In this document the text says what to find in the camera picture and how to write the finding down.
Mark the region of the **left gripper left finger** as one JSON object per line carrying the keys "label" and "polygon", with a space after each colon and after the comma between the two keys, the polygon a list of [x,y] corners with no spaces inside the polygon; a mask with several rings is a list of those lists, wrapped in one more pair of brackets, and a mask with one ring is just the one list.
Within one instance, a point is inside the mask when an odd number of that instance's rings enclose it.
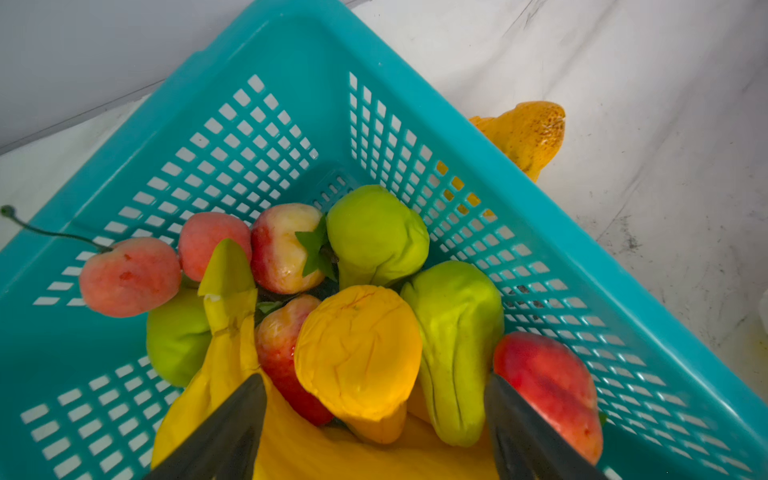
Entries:
{"label": "left gripper left finger", "polygon": [[259,374],[250,376],[148,479],[250,479],[267,407]]}

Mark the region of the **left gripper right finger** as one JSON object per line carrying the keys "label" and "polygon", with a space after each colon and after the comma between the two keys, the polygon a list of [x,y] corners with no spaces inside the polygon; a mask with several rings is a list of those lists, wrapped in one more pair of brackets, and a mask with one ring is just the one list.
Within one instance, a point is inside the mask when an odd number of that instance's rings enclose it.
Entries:
{"label": "left gripper right finger", "polygon": [[484,406],[501,479],[606,479],[495,373],[489,377]]}

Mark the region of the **orange fake pear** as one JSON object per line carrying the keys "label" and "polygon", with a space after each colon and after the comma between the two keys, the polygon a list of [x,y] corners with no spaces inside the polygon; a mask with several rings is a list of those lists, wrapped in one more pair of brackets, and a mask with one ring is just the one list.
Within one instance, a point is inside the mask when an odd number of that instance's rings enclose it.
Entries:
{"label": "orange fake pear", "polygon": [[471,117],[480,130],[531,181],[559,152],[565,137],[564,108],[549,101],[528,101],[498,117]]}

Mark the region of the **red fake apple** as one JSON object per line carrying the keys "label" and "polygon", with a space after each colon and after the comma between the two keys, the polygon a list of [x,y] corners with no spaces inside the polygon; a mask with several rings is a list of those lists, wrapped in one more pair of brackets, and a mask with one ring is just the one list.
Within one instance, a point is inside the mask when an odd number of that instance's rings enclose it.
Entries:
{"label": "red fake apple", "polygon": [[604,438],[597,391],[574,352],[545,336],[510,333],[496,346],[493,370],[584,459],[598,463]]}

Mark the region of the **small green fake fruit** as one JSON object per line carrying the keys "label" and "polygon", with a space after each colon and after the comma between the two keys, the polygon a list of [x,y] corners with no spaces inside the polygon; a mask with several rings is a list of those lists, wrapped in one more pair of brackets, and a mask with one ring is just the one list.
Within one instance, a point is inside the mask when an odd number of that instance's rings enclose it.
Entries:
{"label": "small green fake fruit", "polygon": [[171,385],[186,388],[203,365],[211,331],[203,299],[181,288],[148,314],[146,348],[150,364]]}

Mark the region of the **dark red fake strawberry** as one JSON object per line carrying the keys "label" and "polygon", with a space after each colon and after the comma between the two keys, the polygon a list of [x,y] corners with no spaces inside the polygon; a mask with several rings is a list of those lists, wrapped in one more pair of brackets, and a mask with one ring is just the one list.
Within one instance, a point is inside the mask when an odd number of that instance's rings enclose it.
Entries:
{"label": "dark red fake strawberry", "polygon": [[330,423],[334,415],[299,382],[294,351],[305,320],[319,304],[316,297],[301,295],[269,313],[255,331],[262,370],[292,409],[315,426]]}

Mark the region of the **green fake pear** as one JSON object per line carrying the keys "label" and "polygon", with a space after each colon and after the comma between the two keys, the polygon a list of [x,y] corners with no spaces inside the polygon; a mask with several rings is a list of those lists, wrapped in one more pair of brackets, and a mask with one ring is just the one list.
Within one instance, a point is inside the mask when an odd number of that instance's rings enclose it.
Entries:
{"label": "green fake pear", "polygon": [[471,447],[484,429],[485,386],[504,334],[500,292],[474,265],[450,260],[412,277],[400,296],[419,324],[430,422],[443,442]]}

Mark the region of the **orange fake mandarin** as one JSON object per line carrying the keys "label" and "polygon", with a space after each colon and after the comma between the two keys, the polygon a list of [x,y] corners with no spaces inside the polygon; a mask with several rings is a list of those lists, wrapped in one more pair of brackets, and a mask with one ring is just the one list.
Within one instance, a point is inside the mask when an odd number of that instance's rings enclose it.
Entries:
{"label": "orange fake mandarin", "polygon": [[356,285],[309,314],[294,364],[302,387],[335,417],[357,436],[387,445],[404,430],[421,356],[410,305],[391,289]]}

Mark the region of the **red white fake strawberry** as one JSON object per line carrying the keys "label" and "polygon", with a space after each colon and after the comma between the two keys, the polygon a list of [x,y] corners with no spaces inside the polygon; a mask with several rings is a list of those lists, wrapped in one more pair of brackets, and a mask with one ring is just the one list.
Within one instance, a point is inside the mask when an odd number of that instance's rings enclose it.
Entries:
{"label": "red white fake strawberry", "polygon": [[325,279],[337,279],[331,259],[325,217],[319,209],[289,203],[265,210],[251,229],[251,269],[258,284],[276,294],[310,290]]}

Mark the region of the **green fake apple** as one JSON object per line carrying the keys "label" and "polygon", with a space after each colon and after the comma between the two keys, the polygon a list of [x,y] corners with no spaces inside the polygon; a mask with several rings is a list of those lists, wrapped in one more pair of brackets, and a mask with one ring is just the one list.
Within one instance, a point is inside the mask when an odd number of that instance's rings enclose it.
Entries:
{"label": "green fake apple", "polygon": [[345,195],[328,212],[326,225],[341,289],[390,286],[419,271],[428,257],[424,221],[379,185]]}

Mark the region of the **yellow banana bunch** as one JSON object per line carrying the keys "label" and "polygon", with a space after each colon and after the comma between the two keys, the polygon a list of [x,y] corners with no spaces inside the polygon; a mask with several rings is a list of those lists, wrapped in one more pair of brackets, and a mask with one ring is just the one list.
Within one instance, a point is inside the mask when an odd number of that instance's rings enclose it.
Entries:
{"label": "yellow banana bunch", "polygon": [[151,471],[166,460],[250,376],[259,374],[267,407],[250,479],[495,479],[488,442],[451,447],[409,415],[391,446],[363,443],[336,427],[300,417],[272,385],[257,359],[257,288],[244,250],[233,240],[213,251],[198,288],[213,337],[203,366],[174,401],[155,436]]}

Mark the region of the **teal plastic basket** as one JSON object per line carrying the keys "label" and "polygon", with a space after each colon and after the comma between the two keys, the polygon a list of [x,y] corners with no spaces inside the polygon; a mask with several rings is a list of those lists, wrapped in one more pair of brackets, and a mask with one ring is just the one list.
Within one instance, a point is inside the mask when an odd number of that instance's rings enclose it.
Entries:
{"label": "teal plastic basket", "polygon": [[328,208],[378,183],[430,259],[471,262],[505,324],[590,368],[614,477],[763,479],[767,407],[347,7],[258,1],[187,60],[1,252],[1,475],[139,479],[177,390],[144,317],[89,310],[97,245],[178,239],[192,214]]}

